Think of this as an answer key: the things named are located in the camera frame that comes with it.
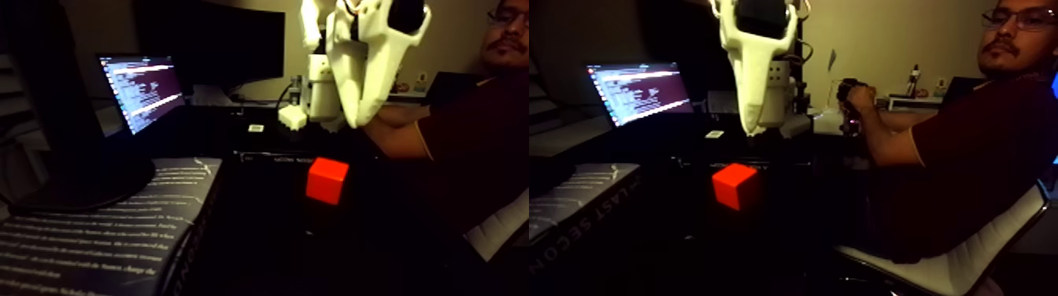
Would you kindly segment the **person's hand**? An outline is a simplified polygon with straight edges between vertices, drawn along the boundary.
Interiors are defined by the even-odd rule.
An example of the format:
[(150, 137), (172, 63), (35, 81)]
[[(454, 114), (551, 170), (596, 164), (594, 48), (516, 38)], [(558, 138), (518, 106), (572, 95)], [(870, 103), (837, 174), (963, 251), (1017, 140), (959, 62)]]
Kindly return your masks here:
[(864, 112), (874, 109), (876, 92), (876, 87), (868, 84), (849, 84), (843, 108), (852, 117), (862, 118)]

